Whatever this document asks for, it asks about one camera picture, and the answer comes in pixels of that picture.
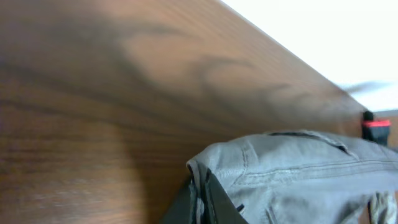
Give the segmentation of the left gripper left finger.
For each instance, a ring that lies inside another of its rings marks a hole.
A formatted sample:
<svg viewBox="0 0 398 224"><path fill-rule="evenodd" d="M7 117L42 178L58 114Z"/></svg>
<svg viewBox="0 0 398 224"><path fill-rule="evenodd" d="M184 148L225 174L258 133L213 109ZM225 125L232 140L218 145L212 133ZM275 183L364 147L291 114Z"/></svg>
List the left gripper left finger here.
<svg viewBox="0 0 398 224"><path fill-rule="evenodd" d="M187 178L162 217L160 224L196 224L197 193L193 178Z"/></svg>

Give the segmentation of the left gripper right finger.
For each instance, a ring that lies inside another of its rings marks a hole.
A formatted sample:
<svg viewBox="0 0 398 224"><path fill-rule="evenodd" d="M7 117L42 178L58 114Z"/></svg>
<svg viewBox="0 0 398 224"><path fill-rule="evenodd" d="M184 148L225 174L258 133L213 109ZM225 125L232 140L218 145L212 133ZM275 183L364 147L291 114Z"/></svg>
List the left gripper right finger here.
<svg viewBox="0 0 398 224"><path fill-rule="evenodd" d="M205 204L204 223L248 224L209 169L206 171L203 184L203 201Z"/></svg>

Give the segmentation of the grey shorts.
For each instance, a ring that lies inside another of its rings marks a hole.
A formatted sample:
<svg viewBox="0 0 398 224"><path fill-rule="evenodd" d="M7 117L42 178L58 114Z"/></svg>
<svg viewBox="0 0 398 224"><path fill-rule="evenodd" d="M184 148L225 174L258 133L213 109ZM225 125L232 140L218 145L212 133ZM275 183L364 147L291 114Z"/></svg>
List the grey shorts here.
<svg viewBox="0 0 398 224"><path fill-rule="evenodd" d="M315 131L254 134L208 146L207 168L248 223L357 223L377 192L397 190L397 152Z"/></svg>

